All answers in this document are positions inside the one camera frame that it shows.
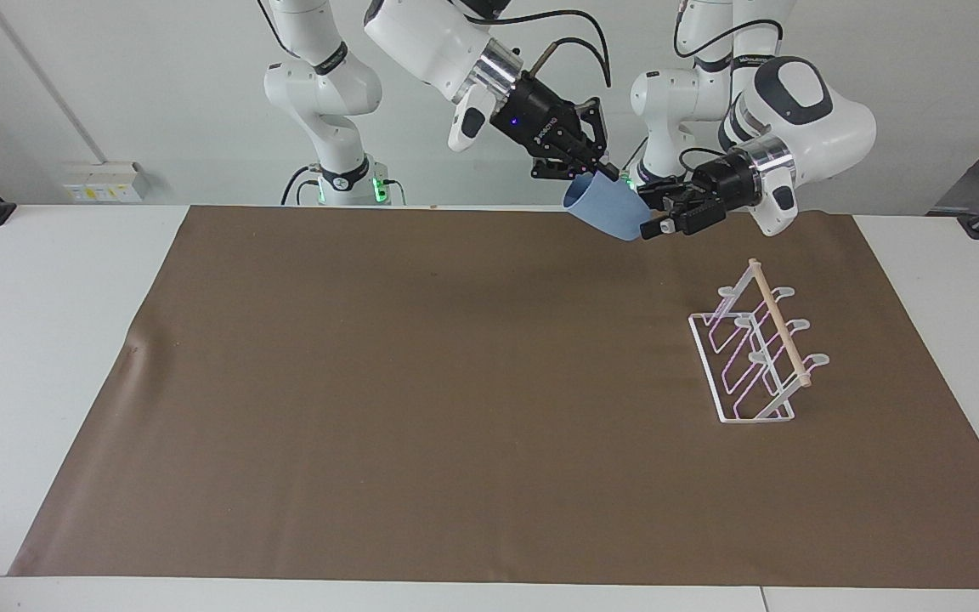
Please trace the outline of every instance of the green light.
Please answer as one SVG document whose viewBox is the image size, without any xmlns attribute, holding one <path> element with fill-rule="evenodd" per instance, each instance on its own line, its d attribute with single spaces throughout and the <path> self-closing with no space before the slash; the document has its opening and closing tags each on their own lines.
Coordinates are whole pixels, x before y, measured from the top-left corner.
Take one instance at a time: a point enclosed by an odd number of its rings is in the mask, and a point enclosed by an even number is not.
<svg viewBox="0 0 979 612">
<path fill-rule="evenodd" d="M 372 186 L 376 187 L 376 201 L 388 201 L 388 187 L 384 186 L 383 181 L 381 181 L 379 178 L 373 177 Z"/>
</svg>

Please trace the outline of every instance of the white table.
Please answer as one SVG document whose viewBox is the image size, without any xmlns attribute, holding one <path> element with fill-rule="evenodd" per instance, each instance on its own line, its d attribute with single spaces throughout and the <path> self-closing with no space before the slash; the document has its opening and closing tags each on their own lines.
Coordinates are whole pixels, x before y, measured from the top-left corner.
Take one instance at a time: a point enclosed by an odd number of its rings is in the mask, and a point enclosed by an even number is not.
<svg viewBox="0 0 979 612">
<path fill-rule="evenodd" d="M 0 228 L 0 609 L 979 609 L 979 592 L 1 577 L 186 210 L 23 207 Z M 947 219 L 857 221 L 979 435 L 978 241 Z"/>
</svg>

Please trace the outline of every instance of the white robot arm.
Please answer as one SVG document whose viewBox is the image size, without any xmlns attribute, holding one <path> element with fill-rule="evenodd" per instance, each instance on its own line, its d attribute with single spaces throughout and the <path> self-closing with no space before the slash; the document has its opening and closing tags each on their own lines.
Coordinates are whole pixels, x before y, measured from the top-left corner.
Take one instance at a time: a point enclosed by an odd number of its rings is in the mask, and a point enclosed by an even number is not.
<svg viewBox="0 0 979 612">
<path fill-rule="evenodd" d="M 598 98 L 581 105 L 560 98 L 523 69 L 523 61 L 485 26 L 470 22 L 459 5 L 496 16 L 508 4 L 473 0 L 373 0 L 365 32 L 398 65 L 457 105 L 448 144 L 465 150 L 492 124 L 532 158 L 532 177 L 573 179 L 618 170 L 606 159 L 606 128 Z M 478 12 L 471 5 L 493 7 Z M 584 133 L 582 124 L 594 136 Z"/>
<path fill-rule="evenodd" d="M 327 205 L 388 201 L 378 185 L 386 168 L 366 155 L 349 116 L 380 105 L 380 77 L 350 52 L 338 34 L 329 0 L 269 0 L 277 34 L 299 59 L 272 65 L 263 80 L 271 104 L 312 139 L 319 155 L 320 194 Z"/>
<path fill-rule="evenodd" d="M 855 166 L 874 144 L 874 116 L 829 88 L 811 62 L 770 59 L 758 67 L 729 110 L 742 143 L 700 164 L 690 181 L 669 179 L 638 190 L 664 217 L 642 235 L 692 234 L 750 210 L 766 235 L 784 231 L 799 213 L 795 190 Z"/>
<path fill-rule="evenodd" d="M 688 11 L 703 10 L 704 5 L 708 14 L 718 14 L 717 9 L 726 11 L 728 4 L 697 1 L 687 8 L 684 3 L 680 19 L 685 25 Z M 676 91 L 665 85 L 665 75 L 658 72 L 642 75 L 634 84 L 634 110 L 645 117 L 649 140 L 657 146 L 649 145 L 642 161 L 631 169 L 636 171 L 632 175 L 642 185 L 638 193 L 649 206 L 667 213 L 644 228 L 645 237 L 695 233 L 722 221 L 727 210 L 743 207 L 766 235 L 780 233 L 799 213 L 795 196 L 799 187 L 850 169 L 874 144 L 870 109 L 836 93 L 811 62 L 774 57 L 780 30 L 770 24 L 778 23 L 777 17 L 783 19 L 794 0 L 732 0 L 730 4 L 734 22 L 744 26 L 735 32 L 732 53 L 724 55 L 727 62 L 714 66 L 710 60 L 719 52 L 710 51 L 709 59 L 695 59 L 694 70 L 675 71 L 694 77 L 692 85 L 677 90 L 676 96 L 653 96 L 653 92 Z M 694 30 L 695 26 L 683 28 L 687 33 Z M 690 36 L 680 38 L 686 42 Z M 727 154 L 697 167 L 685 182 L 680 155 L 692 146 L 692 137 L 676 124 L 719 119 L 712 116 L 712 102 L 704 108 L 696 105 L 702 99 L 699 81 L 710 67 L 731 72 L 726 93 L 733 104 L 720 113 L 723 121 L 718 131 Z M 691 106 L 689 112 L 684 110 Z M 671 119 L 657 121 L 666 116 Z"/>
</svg>

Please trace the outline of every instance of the white dish rack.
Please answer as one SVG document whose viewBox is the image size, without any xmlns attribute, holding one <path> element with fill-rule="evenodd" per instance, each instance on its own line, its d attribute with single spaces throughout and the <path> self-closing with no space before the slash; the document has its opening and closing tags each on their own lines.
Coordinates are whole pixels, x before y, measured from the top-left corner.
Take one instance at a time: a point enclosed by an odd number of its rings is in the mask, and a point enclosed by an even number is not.
<svg viewBox="0 0 979 612">
<path fill-rule="evenodd" d="M 752 310 L 736 310 L 751 283 L 761 292 L 761 301 Z M 782 299 L 792 298 L 795 290 L 789 286 L 772 289 L 761 263 L 751 259 L 738 283 L 718 293 L 721 299 L 714 311 L 691 314 L 690 329 L 720 422 L 792 421 L 792 395 L 811 387 L 813 369 L 830 363 L 828 355 L 821 353 L 801 356 L 795 345 L 793 336 L 811 329 L 811 322 L 785 320 L 778 306 Z M 718 364 L 712 363 L 717 357 L 724 364 L 719 376 L 714 375 Z M 758 383 L 766 395 L 761 394 Z M 765 406 L 751 415 L 751 404 L 762 400 L 767 400 Z"/>
</svg>

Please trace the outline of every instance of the white wall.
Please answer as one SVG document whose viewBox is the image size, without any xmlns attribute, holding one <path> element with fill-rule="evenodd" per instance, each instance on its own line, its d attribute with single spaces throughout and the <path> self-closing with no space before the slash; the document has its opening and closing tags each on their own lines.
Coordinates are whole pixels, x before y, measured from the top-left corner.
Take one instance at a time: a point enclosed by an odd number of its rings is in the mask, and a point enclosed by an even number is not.
<svg viewBox="0 0 979 612">
<path fill-rule="evenodd" d="M 360 30 L 366 0 L 333 0 L 350 48 L 376 67 L 383 105 L 357 120 L 365 146 L 423 205 L 555 204 L 563 185 L 528 178 L 523 151 L 492 133 L 466 154 L 446 147 L 451 107 Z M 516 0 L 510 14 L 590 10 L 603 21 L 614 90 L 593 59 L 564 47 L 540 74 L 576 101 L 605 98 L 611 152 L 622 162 L 644 135 L 629 108 L 633 78 L 677 65 L 672 0 Z M 0 190 L 61 201 L 59 164 L 98 156 L 140 162 L 159 202 L 271 204 L 289 173 L 314 159 L 306 136 L 269 107 L 262 74 L 283 59 L 253 0 L 0 0 Z M 502 26 L 529 62 L 553 38 L 594 39 L 577 19 Z M 24 61 L 30 54 L 70 115 Z M 804 191 L 808 208 L 923 213 L 979 158 L 979 3 L 968 0 L 803 0 L 786 54 L 815 61 L 831 85 L 879 120 L 875 151 L 853 171 Z M 74 123 L 92 137 L 88 146 Z"/>
</svg>

